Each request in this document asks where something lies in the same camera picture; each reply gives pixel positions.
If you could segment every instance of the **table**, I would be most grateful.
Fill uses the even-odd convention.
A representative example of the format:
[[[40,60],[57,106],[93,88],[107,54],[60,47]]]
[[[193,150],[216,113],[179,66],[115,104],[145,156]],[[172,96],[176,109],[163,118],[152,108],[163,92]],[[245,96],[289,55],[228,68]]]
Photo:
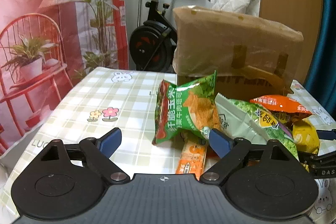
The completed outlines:
[[[62,139],[64,143],[78,143],[87,137],[99,138],[112,128],[119,127],[123,134],[122,143],[110,159],[130,177],[134,173],[175,173],[183,147],[181,138],[152,145],[156,92],[162,79],[172,83],[177,80],[176,75],[169,73],[121,71],[102,67],[91,72],[61,101],[22,154],[0,196],[6,208],[18,216],[10,196],[11,185],[43,147],[56,138]],[[326,113],[297,81],[293,81],[291,89],[294,93],[289,97],[312,112],[315,109],[318,113]],[[327,116],[329,124],[317,115],[311,116],[310,121],[318,129],[336,128],[336,122]],[[321,141],[320,153],[334,151],[335,147],[336,141]],[[214,163],[214,160],[207,160],[205,169]],[[329,188],[323,190],[330,191],[331,208],[322,206],[321,213],[318,214],[316,209],[319,207],[316,206],[311,214],[318,224],[330,223],[336,217],[336,179],[329,180],[328,183]]]

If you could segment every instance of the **exercise bike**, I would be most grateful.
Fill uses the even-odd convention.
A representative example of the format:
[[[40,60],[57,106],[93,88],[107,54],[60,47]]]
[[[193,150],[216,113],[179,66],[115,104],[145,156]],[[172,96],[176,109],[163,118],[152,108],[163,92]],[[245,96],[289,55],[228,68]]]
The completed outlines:
[[[165,18],[169,4],[158,11],[159,0],[146,3],[148,19],[134,30],[129,41],[129,51],[137,70],[166,72],[173,61],[177,44],[176,29]]]

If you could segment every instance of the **yellow flower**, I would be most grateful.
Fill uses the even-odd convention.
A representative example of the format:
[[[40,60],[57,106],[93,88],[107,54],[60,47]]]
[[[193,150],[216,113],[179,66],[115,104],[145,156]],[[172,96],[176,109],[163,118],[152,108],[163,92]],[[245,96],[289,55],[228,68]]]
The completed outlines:
[[[101,112],[99,110],[91,111],[90,112],[90,118],[91,119],[98,119],[101,115]]]

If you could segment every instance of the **orange snack stick package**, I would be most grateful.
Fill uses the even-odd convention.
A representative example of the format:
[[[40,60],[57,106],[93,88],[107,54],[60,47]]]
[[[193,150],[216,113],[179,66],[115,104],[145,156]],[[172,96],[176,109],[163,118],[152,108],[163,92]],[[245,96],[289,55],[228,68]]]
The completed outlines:
[[[272,112],[274,117],[289,128],[293,123],[312,115],[298,101],[282,95],[264,95],[250,100],[251,103],[260,104]]]
[[[195,174],[197,180],[203,173],[208,142],[191,132],[183,132],[184,147],[175,174]]]

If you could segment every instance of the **exercise bike flywheel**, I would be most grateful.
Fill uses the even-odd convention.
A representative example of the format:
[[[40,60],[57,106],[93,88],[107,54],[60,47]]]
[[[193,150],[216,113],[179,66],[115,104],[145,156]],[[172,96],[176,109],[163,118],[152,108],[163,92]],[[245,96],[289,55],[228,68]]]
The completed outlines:
[[[155,51],[160,36],[161,33],[150,26],[140,26],[132,33],[129,42],[129,50],[137,70],[143,70]],[[172,44],[170,39],[166,38],[151,58],[145,70],[166,72],[170,66],[171,60]]]

